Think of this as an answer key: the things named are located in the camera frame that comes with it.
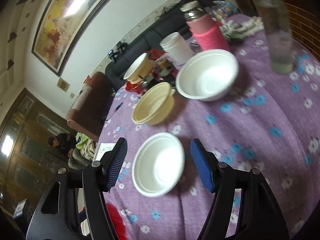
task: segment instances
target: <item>paper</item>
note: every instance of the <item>paper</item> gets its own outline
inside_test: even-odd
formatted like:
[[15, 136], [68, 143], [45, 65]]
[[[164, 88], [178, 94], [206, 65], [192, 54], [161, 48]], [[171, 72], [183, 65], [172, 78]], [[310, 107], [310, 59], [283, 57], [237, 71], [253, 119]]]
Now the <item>paper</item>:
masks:
[[115, 143], [100, 143], [98, 151], [95, 153], [93, 161], [100, 161], [105, 152], [111, 151]]

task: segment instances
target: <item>screw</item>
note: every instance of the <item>screw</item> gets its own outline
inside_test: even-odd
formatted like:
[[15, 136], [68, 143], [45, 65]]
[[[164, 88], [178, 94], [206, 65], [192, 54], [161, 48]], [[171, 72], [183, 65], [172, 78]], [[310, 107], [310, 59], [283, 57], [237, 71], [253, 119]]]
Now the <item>screw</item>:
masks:
[[228, 166], [225, 162], [219, 162], [218, 165], [220, 168], [226, 168]]
[[60, 169], [58, 170], [58, 173], [59, 173], [59, 174], [63, 174], [63, 173], [65, 173], [66, 171], [67, 171], [66, 168], [60, 168]]
[[256, 174], [256, 175], [259, 175], [259, 174], [260, 174], [260, 170], [257, 169], [257, 168], [253, 168], [253, 169], [252, 169], [252, 173], [253, 173], [253, 174]]
[[92, 167], [98, 167], [100, 166], [100, 162], [99, 161], [94, 161], [93, 163], [91, 163]]

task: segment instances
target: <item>purple floral tablecloth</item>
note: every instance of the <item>purple floral tablecloth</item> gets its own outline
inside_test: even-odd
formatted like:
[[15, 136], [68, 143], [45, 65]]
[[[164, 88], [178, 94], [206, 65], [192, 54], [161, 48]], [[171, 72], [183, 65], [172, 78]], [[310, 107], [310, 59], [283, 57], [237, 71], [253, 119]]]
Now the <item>purple floral tablecloth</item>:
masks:
[[[231, 17], [247, 21], [243, 15]], [[218, 160], [235, 169], [259, 168], [284, 214], [291, 237], [302, 227], [320, 198], [319, 128], [320, 65], [297, 41], [293, 42], [295, 69], [275, 74], [269, 66], [264, 32], [233, 42], [240, 72], [234, 88], [215, 102], [189, 100], [175, 93], [175, 107], [156, 126], [135, 125], [132, 111], [137, 94], [121, 88], [105, 123], [100, 142], [128, 141], [128, 154], [116, 186], [105, 193], [119, 210], [128, 239], [197, 239], [213, 195], [201, 183], [190, 156], [190, 142], [199, 138]], [[176, 187], [167, 195], [148, 198], [132, 182], [132, 163], [142, 143], [158, 132], [176, 135], [185, 150], [185, 167]], [[240, 190], [227, 236], [235, 231]]]

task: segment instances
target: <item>white cup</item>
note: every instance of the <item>white cup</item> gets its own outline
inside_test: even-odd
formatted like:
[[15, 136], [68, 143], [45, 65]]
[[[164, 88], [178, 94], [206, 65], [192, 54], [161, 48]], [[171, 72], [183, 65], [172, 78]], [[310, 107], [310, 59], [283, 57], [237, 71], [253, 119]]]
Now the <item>white cup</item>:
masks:
[[160, 46], [167, 52], [172, 59], [179, 65], [185, 64], [195, 53], [190, 49], [189, 45], [180, 35], [175, 32], [166, 36]]

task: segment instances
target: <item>beige colander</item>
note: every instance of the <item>beige colander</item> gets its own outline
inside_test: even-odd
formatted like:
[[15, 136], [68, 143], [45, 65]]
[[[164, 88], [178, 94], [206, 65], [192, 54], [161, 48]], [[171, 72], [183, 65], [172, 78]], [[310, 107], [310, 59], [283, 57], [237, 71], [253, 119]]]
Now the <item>beige colander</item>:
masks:
[[167, 82], [162, 82], [146, 92], [132, 113], [135, 124], [155, 125], [162, 122], [174, 106], [175, 90]]

